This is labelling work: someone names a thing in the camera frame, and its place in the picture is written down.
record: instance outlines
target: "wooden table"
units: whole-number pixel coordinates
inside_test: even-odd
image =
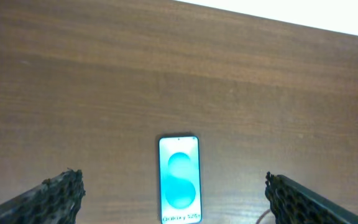
[[[204,223],[285,174],[358,214],[358,37],[168,0],[0,0],[0,203],[82,169],[78,223],[158,223],[155,137],[201,141]]]

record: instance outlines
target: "white wall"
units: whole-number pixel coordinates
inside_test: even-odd
[[[278,21],[358,35],[356,0],[179,0]]]

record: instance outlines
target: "phone screen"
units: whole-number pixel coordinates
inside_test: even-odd
[[[168,137],[159,141],[162,223],[201,221],[198,138]]]

